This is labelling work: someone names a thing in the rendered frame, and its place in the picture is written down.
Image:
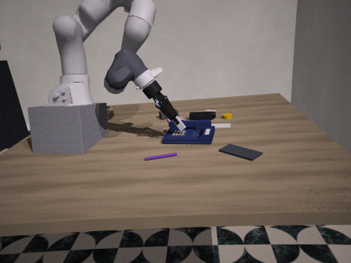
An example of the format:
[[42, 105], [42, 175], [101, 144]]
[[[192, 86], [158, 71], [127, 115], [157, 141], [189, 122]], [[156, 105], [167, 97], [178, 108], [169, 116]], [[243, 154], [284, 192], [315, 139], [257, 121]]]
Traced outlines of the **dark blue telephone handset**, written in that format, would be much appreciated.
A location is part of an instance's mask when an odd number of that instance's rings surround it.
[[[211, 126], [211, 121], [210, 119], [202, 119], [202, 120], [194, 120], [194, 121], [184, 121], [181, 120], [186, 127], [197, 127], [197, 128], [204, 128], [204, 127], [210, 127]], [[169, 122], [169, 127], [171, 128], [177, 128], [175, 123], [171, 120]]]

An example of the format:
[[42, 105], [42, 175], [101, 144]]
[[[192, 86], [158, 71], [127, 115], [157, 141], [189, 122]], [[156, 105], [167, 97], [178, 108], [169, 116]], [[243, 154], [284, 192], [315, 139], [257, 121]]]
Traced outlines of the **yellow short cylinder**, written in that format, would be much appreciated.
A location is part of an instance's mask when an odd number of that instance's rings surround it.
[[223, 114], [223, 119], [232, 119], [232, 114], [231, 113]]

